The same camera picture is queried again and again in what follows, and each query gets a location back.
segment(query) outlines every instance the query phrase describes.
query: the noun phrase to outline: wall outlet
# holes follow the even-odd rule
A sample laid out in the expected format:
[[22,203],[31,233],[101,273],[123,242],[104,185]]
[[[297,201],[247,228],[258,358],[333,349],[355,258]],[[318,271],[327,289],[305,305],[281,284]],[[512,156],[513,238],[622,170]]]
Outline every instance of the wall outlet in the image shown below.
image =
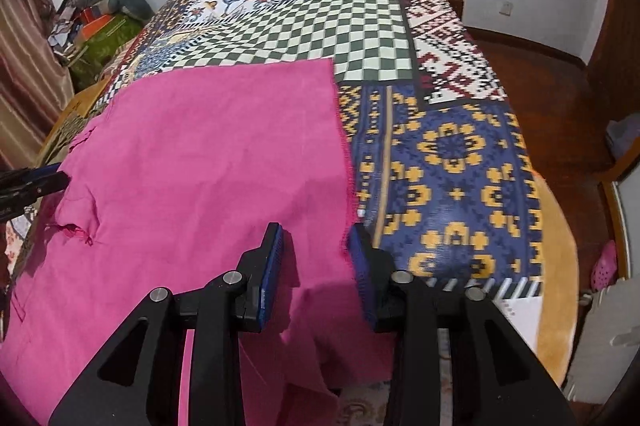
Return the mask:
[[510,2],[503,2],[502,7],[500,8],[500,14],[511,16],[512,9],[513,9],[513,4],[511,4]]

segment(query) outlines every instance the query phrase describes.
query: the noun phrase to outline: satin curtain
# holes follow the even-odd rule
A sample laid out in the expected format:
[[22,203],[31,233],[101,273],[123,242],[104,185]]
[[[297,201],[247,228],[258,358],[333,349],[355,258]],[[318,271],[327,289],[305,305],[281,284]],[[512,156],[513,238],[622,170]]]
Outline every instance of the satin curtain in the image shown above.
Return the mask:
[[0,170],[34,165],[73,96],[47,43],[52,0],[0,0]]

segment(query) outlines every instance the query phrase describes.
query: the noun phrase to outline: patchwork tablecloth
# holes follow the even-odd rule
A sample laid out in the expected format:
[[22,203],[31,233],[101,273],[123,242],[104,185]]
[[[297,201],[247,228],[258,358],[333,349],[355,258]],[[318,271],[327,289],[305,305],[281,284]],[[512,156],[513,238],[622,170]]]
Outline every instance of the patchwork tablecloth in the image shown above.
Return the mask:
[[97,106],[175,68],[320,57],[334,60],[375,245],[432,285],[541,294],[542,216],[518,121],[446,0],[169,0]]

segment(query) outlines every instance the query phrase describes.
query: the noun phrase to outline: pink shoe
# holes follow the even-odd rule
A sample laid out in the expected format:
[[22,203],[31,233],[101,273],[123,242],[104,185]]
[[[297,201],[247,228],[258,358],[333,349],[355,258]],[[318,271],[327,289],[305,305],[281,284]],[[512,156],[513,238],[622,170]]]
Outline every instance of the pink shoe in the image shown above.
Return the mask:
[[616,279],[618,272],[618,254],[616,253],[616,243],[607,242],[602,248],[600,258],[591,271],[591,288],[594,291],[602,291],[611,285]]

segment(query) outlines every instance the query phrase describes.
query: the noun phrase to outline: tan stripe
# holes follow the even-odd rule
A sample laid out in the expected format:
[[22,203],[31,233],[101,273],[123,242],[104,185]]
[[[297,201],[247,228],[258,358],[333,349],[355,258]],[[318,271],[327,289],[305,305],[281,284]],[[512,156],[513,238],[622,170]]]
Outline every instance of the tan stripe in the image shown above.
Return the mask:
[[386,199],[388,198],[389,176],[391,172],[391,134],[394,124],[393,91],[391,86],[386,86],[386,124],[385,124],[385,149],[382,154],[382,179],[380,180],[380,203],[378,205],[378,220],[376,232],[373,236],[373,247],[380,247],[382,228],[385,225]]

